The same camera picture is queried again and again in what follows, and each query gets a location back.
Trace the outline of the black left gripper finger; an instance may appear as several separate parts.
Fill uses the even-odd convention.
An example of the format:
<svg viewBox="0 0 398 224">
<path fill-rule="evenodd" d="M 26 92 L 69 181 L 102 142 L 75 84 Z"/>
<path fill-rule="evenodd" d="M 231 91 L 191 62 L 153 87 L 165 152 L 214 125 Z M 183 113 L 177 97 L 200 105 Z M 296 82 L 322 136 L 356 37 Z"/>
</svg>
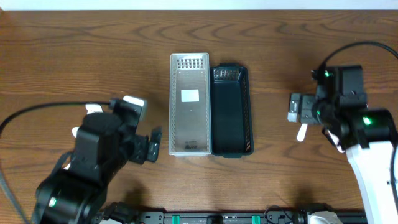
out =
<svg viewBox="0 0 398 224">
<path fill-rule="evenodd" d="M 150 141 L 160 144 L 161 139 L 162 139 L 162 127 L 158 126 L 152 130 Z"/>
<path fill-rule="evenodd" d="M 159 146 L 160 144 L 157 142 L 150 142 L 147 152 L 146 160 L 150 162 L 156 162 L 159 156 Z"/>
</svg>

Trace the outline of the white plastic fork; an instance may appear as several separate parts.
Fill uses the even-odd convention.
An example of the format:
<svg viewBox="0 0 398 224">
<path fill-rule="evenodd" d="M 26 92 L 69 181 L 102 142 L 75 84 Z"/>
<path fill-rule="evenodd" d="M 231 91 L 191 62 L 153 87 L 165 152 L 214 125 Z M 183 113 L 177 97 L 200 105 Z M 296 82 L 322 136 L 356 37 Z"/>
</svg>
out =
<svg viewBox="0 0 398 224">
<path fill-rule="evenodd" d="M 332 145 L 334 145 L 336 147 L 336 149 L 340 152 L 340 153 L 345 153 L 345 150 L 342 149 L 341 145 L 340 145 L 340 140 L 339 138 L 334 135 L 333 133 L 331 133 L 329 130 L 327 131 L 329 137 L 331 138 L 331 143 Z"/>
<path fill-rule="evenodd" d="M 305 124 L 305 123 L 301 124 L 301 127 L 300 127 L 300 129 L 297 133 L 297 137 L 296 137 L 296 140 L 298 142 L 303 142 L 305 140 L 307 129 L 308 129 L 308 124 Z"/>
</svg>

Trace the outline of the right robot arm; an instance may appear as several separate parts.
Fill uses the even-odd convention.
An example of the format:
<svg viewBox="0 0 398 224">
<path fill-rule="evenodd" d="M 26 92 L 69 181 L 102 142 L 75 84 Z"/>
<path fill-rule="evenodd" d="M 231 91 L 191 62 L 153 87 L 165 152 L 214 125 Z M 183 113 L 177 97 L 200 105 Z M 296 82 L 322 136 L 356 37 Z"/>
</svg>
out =
<svg viewBox="0 0 398 224">
<path fill-rule="evenodd" d="M 368 108 L 366 94 L 290 96 L 288 120 L 309 124 L 346 154 L 357 179 L 368 223 L 397 222 L 397 130 L 387 109 Z"/>
</svg>

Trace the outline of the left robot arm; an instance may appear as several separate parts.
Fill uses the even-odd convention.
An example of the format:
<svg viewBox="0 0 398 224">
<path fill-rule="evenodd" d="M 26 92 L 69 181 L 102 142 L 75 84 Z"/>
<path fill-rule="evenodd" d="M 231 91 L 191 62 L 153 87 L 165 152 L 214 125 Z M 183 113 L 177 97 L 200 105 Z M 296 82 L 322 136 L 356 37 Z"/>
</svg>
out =
<svg viewBox="0 0 398 224">
<path fill-rule="evenodd" d="M 37 188 L 33 223 L 91 223 L 109 183 L 127 162 L 142 165 L 159 156 L 161 128 L 140 136 L 137 124 L 134 111 L 86 115 L 74 150 L 60 157 Z"/>
</svg>

